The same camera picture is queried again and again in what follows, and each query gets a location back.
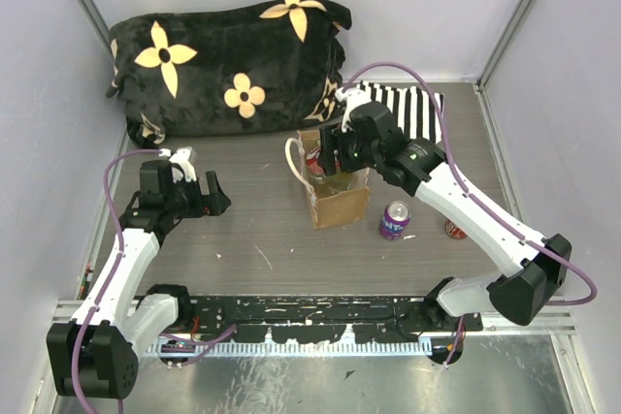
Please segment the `purple Fanta can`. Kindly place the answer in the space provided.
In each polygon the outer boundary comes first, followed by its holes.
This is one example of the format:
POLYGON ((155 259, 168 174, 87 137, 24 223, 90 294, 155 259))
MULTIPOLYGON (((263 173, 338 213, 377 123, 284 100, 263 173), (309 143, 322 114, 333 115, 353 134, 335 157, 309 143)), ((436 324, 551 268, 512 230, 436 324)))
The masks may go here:
POLYGON ((402 201, 393 201, 384 209, 378 231, 385 239, 399 239, 409 222, 409 206, 402 201))

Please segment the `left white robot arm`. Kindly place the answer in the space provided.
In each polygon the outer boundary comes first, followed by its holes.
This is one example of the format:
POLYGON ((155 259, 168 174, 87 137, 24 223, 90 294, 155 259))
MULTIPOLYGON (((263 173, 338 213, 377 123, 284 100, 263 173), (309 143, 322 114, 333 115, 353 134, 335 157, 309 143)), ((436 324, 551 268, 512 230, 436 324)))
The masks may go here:
POLYGON ((123 400, 135 385, 139 360, 167 329, 188 330, 194 321, 182 285, 156 285, 130 308, 145 272, 165 238, 184 219, 219 216, 231 205, 215 172, 202 193, 196 152, 154 150, 139 170, 139 188, 122 214, 114 214, 114 245, 85 300, 66 323, 51 325, 46 338, 56 392, 88 402, 123 400))

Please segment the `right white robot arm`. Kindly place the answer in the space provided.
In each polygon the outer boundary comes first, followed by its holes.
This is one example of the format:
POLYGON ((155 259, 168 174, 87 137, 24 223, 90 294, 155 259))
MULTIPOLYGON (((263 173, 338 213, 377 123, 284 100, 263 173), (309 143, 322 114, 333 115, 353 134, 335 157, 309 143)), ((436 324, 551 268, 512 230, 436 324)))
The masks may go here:
POLYGON ((479 311, 497 311, 527 326, 564 283, 572 254, 565 237, 546 238, 522 225, 451 169, 437 145, 405 136, 385 106, 363 104, 345 123, 321 127, 319 135, 318 163, 326 174, 377 171, 452 221, 496 265, 489 275, 448 278, 429 294, 425 316, 434 329, 448 330, 460 316, 479 311))

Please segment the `red cola can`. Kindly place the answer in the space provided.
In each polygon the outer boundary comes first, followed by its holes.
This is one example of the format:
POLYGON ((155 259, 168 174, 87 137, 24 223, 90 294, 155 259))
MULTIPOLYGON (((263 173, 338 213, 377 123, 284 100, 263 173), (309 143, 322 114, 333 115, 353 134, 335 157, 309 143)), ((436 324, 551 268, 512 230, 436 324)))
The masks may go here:
POLYGON ((313 171, 320 170, 321 167, 318 164, 319 155, 321 153, 321 147, 319 145, 311 148, 305 156, 306 165, 313 171))

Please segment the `clear glass soda bottle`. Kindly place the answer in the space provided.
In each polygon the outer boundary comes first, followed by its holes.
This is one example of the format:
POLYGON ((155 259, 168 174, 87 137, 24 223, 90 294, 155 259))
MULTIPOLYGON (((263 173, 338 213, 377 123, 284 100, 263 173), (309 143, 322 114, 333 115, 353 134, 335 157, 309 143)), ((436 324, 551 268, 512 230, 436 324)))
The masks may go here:
POLYGON ((312 185, 324 185, 328 182, 328 176, 324 173, 323 169, 316 163, 306 165, 307 175, 309 182, 312 185))
POLYGON ((365 176, 364 174, 360 174, 358 172, 348 174, 348 173, 338 173, 333 175, 328 180, 328 188, 333 195, 361 189, 365 186, 365 176))

